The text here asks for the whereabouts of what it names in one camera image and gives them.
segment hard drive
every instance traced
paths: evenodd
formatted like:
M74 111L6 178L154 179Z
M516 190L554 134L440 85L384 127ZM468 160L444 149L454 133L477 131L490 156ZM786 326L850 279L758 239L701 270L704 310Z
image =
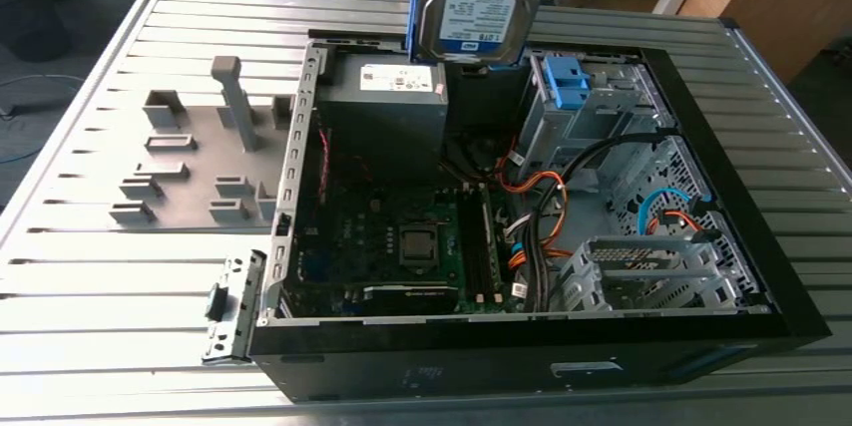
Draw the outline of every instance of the hard drive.
M414 61L509 65L522 51L540 0L412 0Z

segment blue hard drive label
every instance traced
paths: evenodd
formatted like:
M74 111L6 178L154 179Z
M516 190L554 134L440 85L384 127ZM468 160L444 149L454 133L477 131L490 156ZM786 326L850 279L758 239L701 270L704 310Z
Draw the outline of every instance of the blue hard drive label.
M438 38L448 52L494 50L502 42L514 0L445 0Z

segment blue latch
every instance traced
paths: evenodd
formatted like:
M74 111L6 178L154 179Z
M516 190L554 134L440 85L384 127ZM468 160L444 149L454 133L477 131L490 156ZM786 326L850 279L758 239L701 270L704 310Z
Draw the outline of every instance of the blue latch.
M560 110L578 110L588 99L588 74L573 57L544 57L544 74Z

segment metal table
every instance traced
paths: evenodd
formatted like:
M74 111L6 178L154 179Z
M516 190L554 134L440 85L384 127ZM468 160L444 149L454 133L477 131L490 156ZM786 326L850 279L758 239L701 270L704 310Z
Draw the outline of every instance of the metal table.
M0 218L0 418L325 424L382 411L408 424L845 424L852 177L741 33L716 20L542 9L532 38L668 50L830 338L682 386L524 397L302 406L254 366L201 367L201 313L220 261L233 248L262 247L266 236L64 229L105 214L98 196L118 196L104 179L141 155L149 89L206 105L217 94L209 60L238 55L257 77L246 82L252 102L264 103L296 88L308 28L401 32L406 9L406 0L136 0Z

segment power supply label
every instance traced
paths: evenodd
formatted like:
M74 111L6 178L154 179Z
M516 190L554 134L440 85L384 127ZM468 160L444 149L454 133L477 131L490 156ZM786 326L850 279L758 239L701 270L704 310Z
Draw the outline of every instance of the power supply label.
M494 50L505 37L514 0L445 0L438 37L450 52Z
M365 64L361 67L361 90L430 92L430 67L426 65Z

